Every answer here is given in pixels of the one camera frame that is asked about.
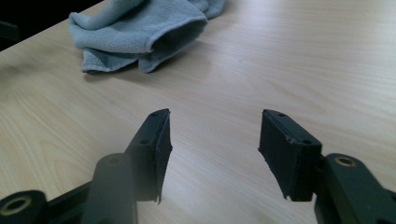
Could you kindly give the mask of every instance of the light-colored wooden surface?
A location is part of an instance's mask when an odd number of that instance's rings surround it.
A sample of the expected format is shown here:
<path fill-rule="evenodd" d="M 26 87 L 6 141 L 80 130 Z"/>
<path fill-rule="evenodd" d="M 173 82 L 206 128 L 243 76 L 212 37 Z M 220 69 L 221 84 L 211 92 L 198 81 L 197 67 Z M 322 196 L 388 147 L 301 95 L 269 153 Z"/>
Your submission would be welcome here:
<path fill-rule="evenodd" d="M 105 2 L 90 8 L 100 10 Z M 67 21 L 0 52 L 0 198 L 48 199 L 92 178 L 146 118 L 171 110 L 163 202 L 140 223 L 315 223 L 282 198 L 258 152 L 262 110 L 288 114 L 323 154 L 363 161 L 396 190 L 396 2 L 227 0 L 154 73 L 80 72 Z"/>

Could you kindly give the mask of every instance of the gray cloth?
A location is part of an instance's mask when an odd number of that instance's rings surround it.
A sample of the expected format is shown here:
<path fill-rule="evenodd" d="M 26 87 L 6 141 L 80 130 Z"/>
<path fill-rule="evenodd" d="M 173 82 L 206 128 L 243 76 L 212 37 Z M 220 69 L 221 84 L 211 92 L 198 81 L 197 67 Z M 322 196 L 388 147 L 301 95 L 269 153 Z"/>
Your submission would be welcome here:
<path fill-rule="evenodd" d="M 110 0 L 92 17 L 71 13 L 69 31 L 83 49 L 83 72 L 115 71 L 138 61 L 149 73 L 195 40 L 223 6 L 224 0 Z"/>

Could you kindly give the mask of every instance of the metal ring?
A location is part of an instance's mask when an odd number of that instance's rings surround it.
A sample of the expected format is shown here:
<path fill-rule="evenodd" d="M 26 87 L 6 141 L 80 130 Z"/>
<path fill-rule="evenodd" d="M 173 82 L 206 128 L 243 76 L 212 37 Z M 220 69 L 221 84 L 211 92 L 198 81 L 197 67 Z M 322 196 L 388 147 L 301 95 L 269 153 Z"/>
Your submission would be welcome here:
<path fill-rule="evenodd" d="M 347 167 L 355 167 L 358 165 L 354 160 L 352 160 L 348 157 L 336 157 L 335 161 L 338 164 L 341 164 L 341 165 L 347 166 Z"/>
<path fill-rule="evenodd" d="M 1 209 L 0 215 L 6 217 L 19 213 L 32 202 L 32 198 L 28 195 L 14 198 L 7 202 Z"/>

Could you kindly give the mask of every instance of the table surface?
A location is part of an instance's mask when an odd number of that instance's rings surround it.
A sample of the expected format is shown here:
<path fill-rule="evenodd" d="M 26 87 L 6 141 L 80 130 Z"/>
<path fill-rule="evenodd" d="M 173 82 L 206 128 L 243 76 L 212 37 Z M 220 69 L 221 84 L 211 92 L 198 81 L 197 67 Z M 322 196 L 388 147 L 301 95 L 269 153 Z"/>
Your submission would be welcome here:
<path fill-rule="evenodd" d="M 264 109 L 395 191 L 395 11 L 394 1 L 227 0 L 155 72 L 95 76 L 80 71 L 63 21 L 0 52 L 0 198 L 40 189 L 50 200 L 86 183 L 163 108 L 174 150 L 163 202 L 139 203 L 140 223 L 316 223 L 314 203 L 284 200 L 258 152 Z"/>

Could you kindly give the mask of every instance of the screw hole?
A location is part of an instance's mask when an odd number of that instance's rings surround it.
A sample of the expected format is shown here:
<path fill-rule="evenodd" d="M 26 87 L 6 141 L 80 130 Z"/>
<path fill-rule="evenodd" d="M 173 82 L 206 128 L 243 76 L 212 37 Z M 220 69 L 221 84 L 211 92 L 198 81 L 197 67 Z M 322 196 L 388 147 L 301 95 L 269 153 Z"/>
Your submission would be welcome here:
<path fill-rule="evenodd" d="M 11 203 L 7 207 L 7 209 L 9 209 L 9 210 L 17 209 L 17 208 L 21 207 L 24 203 L 25 203 L 24 200 L 17 200 L 16 202 Z"/>
<path fill-rule="evenodd" d="M 337 157 L 337 158 L 335 158 L 335 161 L 338 164 L 343 165 L 343 166 L 347 166 L 347 167 L 353 167 L 353 166 L 357 166 L 358 165 L 354 160 L 352 160 L 350 158 L 347 158 L 347 157 Z"/>

